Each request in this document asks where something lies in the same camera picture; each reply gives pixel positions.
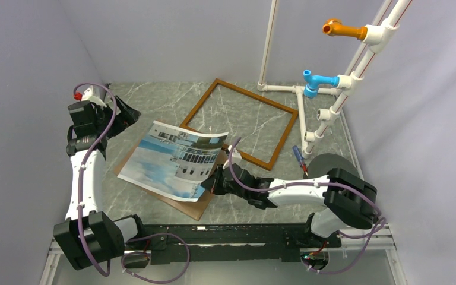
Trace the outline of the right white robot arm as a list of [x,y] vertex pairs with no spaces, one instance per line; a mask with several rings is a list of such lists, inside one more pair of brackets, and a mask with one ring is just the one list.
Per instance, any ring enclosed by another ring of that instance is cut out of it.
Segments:
[[303,231],[310,246],[320,245],[347,226],[371,229],[381,215],[376,188],[342,168],[317,178],[283,180],[253,176],[233,164],[218,166],[200,185],[214,195],[232,194],[262,210],[291,204],[321,208],[309,216]]

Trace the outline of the red blue screwdriver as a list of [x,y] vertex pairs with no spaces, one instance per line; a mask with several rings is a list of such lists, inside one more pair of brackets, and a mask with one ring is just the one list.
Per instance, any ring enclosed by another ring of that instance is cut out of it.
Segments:
[[307,168],[307,165],[305,163],[305,159],[302,156],[300,148],[298,146],[294,145],[292,147],[292,150],[293,150],[293,154],[294,154],[296,160],[299,163],[300,168],[303,170],[305,176],[308,177],[308,168]]

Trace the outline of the wooden picture frame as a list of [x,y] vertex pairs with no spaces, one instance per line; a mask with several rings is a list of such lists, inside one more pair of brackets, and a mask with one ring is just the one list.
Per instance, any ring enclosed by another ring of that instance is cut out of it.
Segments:
[[[181,123],[208,90],[210,82],[186,83],[181,98]],[[291,109],[297,110],[293,94],[279,92],[259,92],[254,82],[231,83],[242,89],[268,98]],[[291,121],[292,114],[261,101],[240,94],[227,87],[218,85],[189,121],[188,126],[204,133],[229,132],[226,143],[230,144],[234,137],[241,137],[240,151],[243,151],[263,162],[270,162],[286,127]],[[272,172],[277,172],[285,164],[293,164],[292,145],[299,141],[298,119],[278,152]]]

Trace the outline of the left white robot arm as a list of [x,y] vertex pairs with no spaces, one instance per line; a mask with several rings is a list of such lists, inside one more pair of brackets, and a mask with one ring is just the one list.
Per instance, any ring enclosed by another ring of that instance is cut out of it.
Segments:
[[109,262],[147,241],[141,219],[130,215],[111,220],[100,208],[108,139],[136,123],[140,112],[115,97],[118,114],[94,96],[75,94],[68,106],[72,125],[66,153],[72,166],[72,190],[65,221],[55,225],[53,237],[75,270]]

